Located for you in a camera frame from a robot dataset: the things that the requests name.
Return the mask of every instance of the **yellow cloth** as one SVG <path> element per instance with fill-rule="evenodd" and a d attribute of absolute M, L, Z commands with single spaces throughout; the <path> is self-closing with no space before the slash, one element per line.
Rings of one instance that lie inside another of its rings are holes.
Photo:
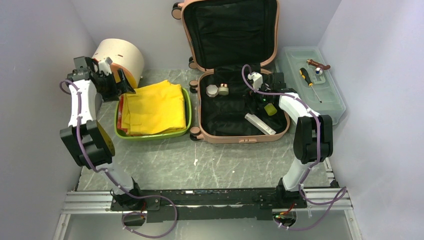
<path fill-rule="evenodd" d="M 123 95 L 122 128 L 128 135 L 173 133 L 186 127 L 180 84 L 164 80 Z"/>

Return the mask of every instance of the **green tray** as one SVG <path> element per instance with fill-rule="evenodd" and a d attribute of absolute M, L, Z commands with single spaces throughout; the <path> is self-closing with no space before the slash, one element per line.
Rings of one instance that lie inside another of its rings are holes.
<path fill-rule="evenodd" d="M 125 140 L 132 141 L 151 141 L 151 140 L 159 140 L 159 139 L 169 139 L 175 138 L 184 135 L 187 130 L 190 128 L 192 124 L 192 103 L 190 101 L 189 92 L 182 88 L 182 96 L 184 97 L 184 107 L 185 107 L 185 122 L 187 123 L 187 127 L 184 130 L 163 133 L 163 134 L 155 134 L 155 135 L 146 135 L 146 136 L 127 136 L 124 131 L 117 128 L 118 124 L 118 111 L 119 111 L 119 102 L 116 105 L 115 111 L 115 133 L 118 137 Z"/>

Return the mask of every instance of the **marble table top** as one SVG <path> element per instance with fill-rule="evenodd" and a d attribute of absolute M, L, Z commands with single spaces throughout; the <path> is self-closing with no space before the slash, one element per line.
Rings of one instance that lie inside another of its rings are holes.
<path fill-rule="evenodd" d="M 189 88 L 199 79 L 198 70 L 145 70 L 140 86 L 163 80 Z M 196 95 L 190 92 L 193 113 Z M 289 170 L 293 159 L 294 135 L 287 132 L 274 142 L 250 144 L 211 144 L 194 142 L 189 134 L 154 141 L 128 141 L 116 136 L 114 119 L 117 102 L 104 103 L 97 119 L 111 137 L 116 154 L 113 158 L 130 174 L 141 189 L 214 189 L 275 187 Z M 193 114 L 192 126 L 198 126 Z M 306 187 L 328 187 L 323 164 L 317 165 L 305 181 Z M 82 169 L 78 191 L 110 190 L 99 174 Z"/>

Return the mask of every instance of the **yellow and black screwdriver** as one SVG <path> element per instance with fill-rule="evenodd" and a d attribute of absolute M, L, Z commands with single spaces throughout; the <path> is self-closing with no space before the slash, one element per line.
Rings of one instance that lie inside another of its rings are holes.
<path fill-rule="evenodd" d="M 313 87 L 314 84 L 312 83 L 311 78 L 309 77 L 308 71 L 306 71 L 306 69 L 302 67 L 300 69 L 300 75 L 302 76 L 303 79 L 305 79 L 307 85 L 313 90 L 318 101 L 320 103 L 323 103 L 323 101 L 321 101 L 320 97 L 318 96 L 317 92 L 315 91 Z"/>

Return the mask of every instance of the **suitcase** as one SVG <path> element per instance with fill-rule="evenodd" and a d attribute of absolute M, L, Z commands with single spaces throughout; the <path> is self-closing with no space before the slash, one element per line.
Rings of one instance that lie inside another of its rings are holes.
<path fill-rule="evenodd" d="M 279 109 L 277 97 L 276 102 L 272 100 L 275 115 L 254 107 L 252 96 L 258 95 L 250 94 L 242 79 L 242 67 L 249 64 L 254 72 L 262 73 L 264 83 L 275 84 L 277 76 L 261 67 L 277 54 L 278 0 L 186 0 L 173 5 L 172 16 L 182 20 L 191 48 L 190 68 L 204 72 L 189 83 L 199 106 L 199 126 L 190 129 L 190 138 L 213 144 L 280 139 L 289 129 L 289 115 Z M 229 94 L 210 97 L 209 85 L 225 85 Z M 276 134 L 265 135 L 246 120 L 252 111 Z"/>

